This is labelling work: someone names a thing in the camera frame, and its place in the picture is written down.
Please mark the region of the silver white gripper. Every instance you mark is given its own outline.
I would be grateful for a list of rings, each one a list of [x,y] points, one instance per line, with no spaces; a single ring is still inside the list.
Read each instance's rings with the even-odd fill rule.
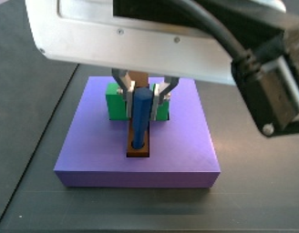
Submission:
[[[115,17],[114,0],[26,0],[26,6],[34,41],[47,58],[114,67],[127,117],[135,90],[127,70],[166,75],[155,84],[153,120],[158,107],[170,101],[179,77],[234,83],[230,56],[196,28]]]

